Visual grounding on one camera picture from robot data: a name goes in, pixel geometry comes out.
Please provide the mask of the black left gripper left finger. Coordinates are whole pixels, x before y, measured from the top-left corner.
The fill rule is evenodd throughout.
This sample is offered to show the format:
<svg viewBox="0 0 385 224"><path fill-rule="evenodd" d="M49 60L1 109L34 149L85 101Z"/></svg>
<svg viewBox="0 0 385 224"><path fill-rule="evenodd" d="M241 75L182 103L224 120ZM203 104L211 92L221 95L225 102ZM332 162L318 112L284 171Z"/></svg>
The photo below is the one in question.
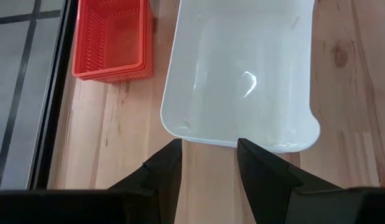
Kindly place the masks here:
<svg viewBox="0 0 385 224"><path fill-rule="evenodd" d="M182 179L182 140L174 139L108 190L122 193L126 224L174 224Z"/></svg>

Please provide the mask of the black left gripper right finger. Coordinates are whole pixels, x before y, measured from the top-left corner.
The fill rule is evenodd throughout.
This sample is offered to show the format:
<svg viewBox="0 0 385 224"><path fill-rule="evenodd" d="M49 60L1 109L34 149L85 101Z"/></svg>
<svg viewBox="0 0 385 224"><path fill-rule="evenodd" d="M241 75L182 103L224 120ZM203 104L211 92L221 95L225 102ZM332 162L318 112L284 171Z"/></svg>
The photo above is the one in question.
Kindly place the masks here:
<svg viewBox="0 0 385 224"><path fill-rule="evenodd" d="M257 224L284 224L293 188L302 181L290 173L292 164L249 141L237 144L239 173Z"/></svg>

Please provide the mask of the white plastic storage bin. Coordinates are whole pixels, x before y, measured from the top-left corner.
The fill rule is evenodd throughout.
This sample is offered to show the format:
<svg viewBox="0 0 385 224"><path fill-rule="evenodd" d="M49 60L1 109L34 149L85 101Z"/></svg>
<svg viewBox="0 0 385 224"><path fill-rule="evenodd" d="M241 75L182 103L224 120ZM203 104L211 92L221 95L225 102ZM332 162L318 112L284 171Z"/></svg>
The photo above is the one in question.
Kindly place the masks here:
<svg viewBox="0 0 385 224"><path fill-rule="evenodd" d="M310 109L315 0L180 0L160 111L191 142L271 152L315 144Z"/></svg>

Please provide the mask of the black aluminium table frame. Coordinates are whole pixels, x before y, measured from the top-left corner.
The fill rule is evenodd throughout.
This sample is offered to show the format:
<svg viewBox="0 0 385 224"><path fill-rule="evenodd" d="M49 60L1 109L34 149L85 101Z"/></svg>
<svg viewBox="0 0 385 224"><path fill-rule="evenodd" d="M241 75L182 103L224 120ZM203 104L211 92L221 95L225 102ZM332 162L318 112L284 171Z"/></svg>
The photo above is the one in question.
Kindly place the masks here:
<svg viewBox="0 0 385 224"><path fill-rule="evenodd" d="M42 104L28 190L46 189L55 146L58 118L62 105L72 42L77 23L78 0L64 0L54 45L49 78Z"/></svg>

